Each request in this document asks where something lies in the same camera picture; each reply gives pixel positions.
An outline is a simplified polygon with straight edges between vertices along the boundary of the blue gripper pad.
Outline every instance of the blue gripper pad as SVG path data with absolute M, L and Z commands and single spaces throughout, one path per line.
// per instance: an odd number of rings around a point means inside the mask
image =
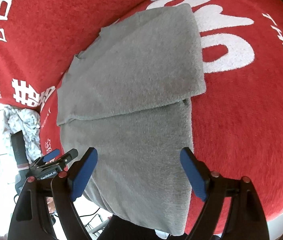
M 71 201 L 75 201 L 83 194 L 85 187 L 96 167 L 98 161 L 98 153 L 96 149 L 93 149 L 89 157 L 83 163 L 80 171 L 73 182 L 73 190 L 70 193 Z
M 53 158 L 56 158 L 59 154 L 60 154 L 60 151 L 58 149 L 55 149 L 43 157 L 43 162 L 47 163 L 51 161 Z
M 182 149 L 180 152 L 180 162 L 188 177 L 190 185 L 193 188 L 195 195 L 205 202 L 208 197 L 206 193 L 205 180 L 200 175 L 198 169 L 195 166 L 195 163 L 189 156 L 189 152 L 187 152 L 185 149 Z

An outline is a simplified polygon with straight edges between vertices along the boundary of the genrobo ai logo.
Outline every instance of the genrobo ai logo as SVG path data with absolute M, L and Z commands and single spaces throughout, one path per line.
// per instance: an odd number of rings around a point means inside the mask
M 46 179 L 46 178 L 49 178 L 49 177 L 51 177 L 52 175 L 55 175 L 55 174 L 57 174 L 57 172 L 52 172 L 52 173 L 49 173 L 49 174 L 47 174 L 46 176 L 44 176 L 44 177 L 42 177 L 42 178 L 40 178 L 40 179 Z

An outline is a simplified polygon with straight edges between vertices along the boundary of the black clamp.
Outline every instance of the black clamp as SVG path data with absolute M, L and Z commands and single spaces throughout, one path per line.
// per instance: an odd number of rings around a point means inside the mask
M 187 240 L 211 240 L 225 197 L 231 197 L 222 240 L 269 240 L 267 221 L 256 189 L 248 177 L 227 179 L 210 171 L 187 147 L 180 162 L 195 195 L 205 202 Z
M 89 148 L 68 171 L 40 180 L 28 177 L 11 218 L 8 240 L 56 240 L 46 201 L 49 196 L 54 198 L 67 239 L 91 240 L 73 202 L 83 194 L 97 160 L 96 149 Z
M 29 164 L 22 131 L 11 135 L 11 145 L 18 168 L 18 175 L 15 178 L 15 189 L 18 195 L 28 177 L 34 176 L 38 180 L 50 177 L 53 178 L 59 172 L 63 171 L 70 161 L 78 156 L 77 150 L 72 149 L 62 155 L 59 159 L 51 162 L 60 153 L 60 151 L 56 149 L 45 156 L 37 158 L 34 162 Z

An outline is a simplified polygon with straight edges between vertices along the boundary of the black cable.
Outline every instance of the black cable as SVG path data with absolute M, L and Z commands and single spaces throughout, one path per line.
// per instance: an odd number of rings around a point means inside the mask
M 80 218 L 82 218 L 82 217 L 90 217 L 90 216 L 93 216 L 93 215 L 95 215 L 98 211 L 99 211 L 99 209 L 97 209 L 97 211 L 94 213 L 94 214 L 91 214 L 91 215 L 84 215 L 84 216 L 79 216 Z
M 18 196 L 18 194 L 16 194 L 16 195 L 14 196 L 14 203 L 15 203 L 15 204 L 17 204 L 17 202 L 16 202 L 16 200 L 15 200 L 17 196 Z

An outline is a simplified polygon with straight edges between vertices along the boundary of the gray towel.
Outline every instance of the gray towel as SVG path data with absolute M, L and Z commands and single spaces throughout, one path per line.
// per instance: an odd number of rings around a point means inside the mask
M 189 5 L 103 28 L 58 90 L 64 150 L 99 154 L 84 195 L 137 225 L 182 235 L 191 187 L 179 152 L 193 145 L 189 98 L 205 88 Z

